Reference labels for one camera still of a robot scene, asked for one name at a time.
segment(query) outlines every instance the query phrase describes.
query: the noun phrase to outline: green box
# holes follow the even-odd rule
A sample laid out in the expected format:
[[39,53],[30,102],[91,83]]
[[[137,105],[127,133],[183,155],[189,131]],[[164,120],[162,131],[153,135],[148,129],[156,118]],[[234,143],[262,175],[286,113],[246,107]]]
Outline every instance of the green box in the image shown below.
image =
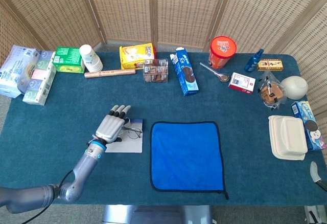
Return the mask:
[[57,47],[53,65],[59,72],[84,73],[85,70],[79,48]]

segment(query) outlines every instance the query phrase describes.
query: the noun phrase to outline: red canister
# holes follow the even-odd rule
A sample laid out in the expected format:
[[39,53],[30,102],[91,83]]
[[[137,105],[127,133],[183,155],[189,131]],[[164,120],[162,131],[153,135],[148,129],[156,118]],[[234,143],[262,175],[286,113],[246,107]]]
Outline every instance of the red canister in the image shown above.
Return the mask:
[[215,37],[210,45],[209,65],[215,69],[223,68],[236,53],[236,43],[227,36]]

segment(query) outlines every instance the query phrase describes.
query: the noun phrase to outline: red container lid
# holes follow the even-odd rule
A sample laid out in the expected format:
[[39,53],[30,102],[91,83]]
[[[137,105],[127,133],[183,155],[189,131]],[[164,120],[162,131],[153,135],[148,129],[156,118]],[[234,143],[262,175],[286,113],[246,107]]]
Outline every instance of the red container lid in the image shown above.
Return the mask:
[[236,53],[236,43],[227,36],[217,36],[212,40],[210,50],[218,58],[228,59]]

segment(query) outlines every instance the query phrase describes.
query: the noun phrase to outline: robotic arm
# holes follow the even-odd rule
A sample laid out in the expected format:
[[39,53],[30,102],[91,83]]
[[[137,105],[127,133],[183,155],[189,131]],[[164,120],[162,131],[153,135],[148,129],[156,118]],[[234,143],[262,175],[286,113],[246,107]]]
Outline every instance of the robotic arm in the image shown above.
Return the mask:
[[115,105],[102,120],[93,139],[88,143],[82,158],[73,169],[75,180],[71,183],[45,185],[41,187],[11,189],[0,187],[0,207],[7,206],[11,213],[21,213],[49,206],[59,198],[64,202],[77,201],[93,169],[106,150],[106,144],[116,141],[125,120],[123,119],[130,105]]

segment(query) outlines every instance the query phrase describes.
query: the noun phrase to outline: white paper cup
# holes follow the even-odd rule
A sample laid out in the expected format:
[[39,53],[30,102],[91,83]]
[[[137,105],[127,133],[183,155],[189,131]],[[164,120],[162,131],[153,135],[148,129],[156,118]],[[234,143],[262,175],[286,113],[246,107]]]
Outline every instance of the white paper cup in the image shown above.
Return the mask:
[[95,65],[98,62],[98,55],[94,52],[90,45],[82,45],[80,47],[80,54],[85,65]]
[[98,57],[98,61],[96,64],[90,65],[85,63],[85,67],[88,69],[89,72],[99,72],[102,70],[103,65],[100,58]]

